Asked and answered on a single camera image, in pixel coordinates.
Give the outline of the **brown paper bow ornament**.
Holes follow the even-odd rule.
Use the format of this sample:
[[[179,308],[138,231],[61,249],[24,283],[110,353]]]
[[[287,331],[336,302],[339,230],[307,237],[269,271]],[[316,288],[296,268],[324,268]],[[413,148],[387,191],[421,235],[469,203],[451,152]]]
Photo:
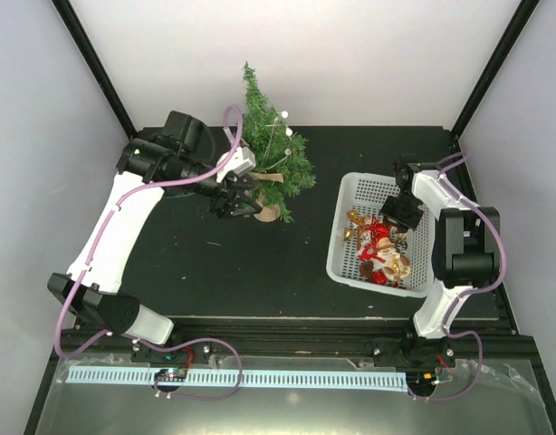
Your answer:
[[[277,183],[284,183],[284,178],[282,173],[259,173],[259,172],[250,172],[249,175],[254,180],[265,180]]]

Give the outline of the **small green christmas tree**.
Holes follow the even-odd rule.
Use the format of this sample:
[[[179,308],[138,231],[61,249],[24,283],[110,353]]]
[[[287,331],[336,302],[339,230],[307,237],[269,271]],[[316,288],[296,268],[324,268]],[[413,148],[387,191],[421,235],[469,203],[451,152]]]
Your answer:
[[[287,200],[315,186],[313,165],[306,155],[307,140],[288,125],[288,112],[273,105],[264,94],[255,69],[245,63],[243,143],[255,155],[254,172],[282,173],[284,183],[257,180],[252,198],[271,213],[270,219],[290,224],[292,212]]]

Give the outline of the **white plastic basket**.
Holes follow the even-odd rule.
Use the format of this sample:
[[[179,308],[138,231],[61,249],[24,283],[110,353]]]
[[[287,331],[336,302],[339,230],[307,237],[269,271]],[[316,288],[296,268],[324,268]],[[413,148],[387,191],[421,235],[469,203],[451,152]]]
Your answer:
[[[411,271],[397,285],[377,285],[361,275],[356,241],[344,239],[344,230],[356,227],[348,219],[348,211],[381,219],[380,209],[387,197],[398,193],[395,179],[389,176],[351,172],[341,179],[326,262],[327,274],[333,281],[386,295],[427,297],[434,281],[431,256],[435,240],[435,218],[428,208],[422,208],[424,214],[417,228],[410,229],[405,241],[398,245],[410,260]]]

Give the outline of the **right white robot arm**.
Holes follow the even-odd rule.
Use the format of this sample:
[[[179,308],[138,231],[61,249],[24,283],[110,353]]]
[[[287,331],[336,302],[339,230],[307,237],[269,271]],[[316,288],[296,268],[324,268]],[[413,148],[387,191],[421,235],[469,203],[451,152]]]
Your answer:
[[[479,206],[447,177],[449,170],[465,161],[462,151],[438,162],[400,156],[393,164],[398,194],[388,197],[381,209],[384,221],[401,232],[416,229],[425,211],[435,220],[427,261],[432,286],[413,316],[416,333],[399,344],[402,359],[411,365],[422,364],[432,355],[429,339],[450,334],[451,323],[469,296],[494,290],[506,272],[499,212]]]

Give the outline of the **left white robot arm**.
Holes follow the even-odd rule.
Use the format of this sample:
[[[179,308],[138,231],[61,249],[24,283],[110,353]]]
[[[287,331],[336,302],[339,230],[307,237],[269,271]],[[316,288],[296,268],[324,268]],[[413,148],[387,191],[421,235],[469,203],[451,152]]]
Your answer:
[[[254,215],[261,206],[250,196],[256,183],[250,173],[254,154],[242,144],[243,114],[225,109],[223,131],[230,149],[209,166],[195,159],[208,127],[172,111],[161,128],[148,128],[123,149],[109,199],[81,253],[64,273],[54,273],[48,290],[62,304],[62,315],[93,322],[102,334],[126,335],[150,343],[163,362],[182,352],[173,322],[120,291],[132,248],[154,207],[180,192],[208,198],[218,218]]]

